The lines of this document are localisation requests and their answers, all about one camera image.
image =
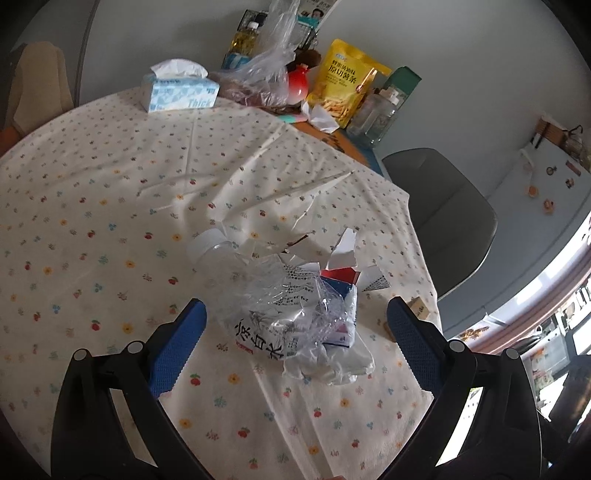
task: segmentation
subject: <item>bottle cap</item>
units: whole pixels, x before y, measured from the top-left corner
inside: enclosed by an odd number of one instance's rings
[[[402,103],[401,92],[396,90],[394,87],[389,87],[384,90],[380,90],[380,96],[384,97],[388,102],[398,106]]]
[[[262,27],[265,24],[266,19],[267,19],[267,14],[264,12],[260,12],[256,15],[254,21],[259,24],[259,27]]]
[[[227,242],[226,235],[217,228],[205,230],[187,245],[187,256],[191,262],[197,262],[203,254],[216,245]]]

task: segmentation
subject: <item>cooking oil bottle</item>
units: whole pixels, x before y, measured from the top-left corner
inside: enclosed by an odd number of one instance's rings
[[[230,50],[224,57],[222,68],[233,70],[247,63],[252,56],[258,38],[258,23],[249,22],[248,26],[236,32]]]

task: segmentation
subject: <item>gray chair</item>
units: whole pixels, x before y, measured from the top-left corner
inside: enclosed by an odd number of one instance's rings
[[[383,163],[392,182],[410,195],[411,220],[441,299],[484,262],[496,232],[495,211],[436,150],[405,150]]]

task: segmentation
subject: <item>round table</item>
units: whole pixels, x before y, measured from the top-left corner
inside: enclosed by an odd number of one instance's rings
[[[210,322],[160,401],[215,478],[377,478],[432,400],[383,330],[394,295],[420,296],[439,326],[407,205],[351,158],[224,99],[147,114],[131,89],[53,120],[0,159],[2,412],[49,470],[73,352],[116,353],[174,320],[195,296],[188,241],[211,227],[235,248],[308,233],[317,249],[307,260],[326,262],[350,227],[358,264],[378,264],[391,283],[359,296],[373,374],[339,387],[282,377],[280,362],[238,349]]]

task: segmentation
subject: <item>snack bag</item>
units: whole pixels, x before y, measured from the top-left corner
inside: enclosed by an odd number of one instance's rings
[[[388,76],[392,70],[337,38],[324,57],[307,101],[311,106],[319,103],[344,128],[377,72]]]

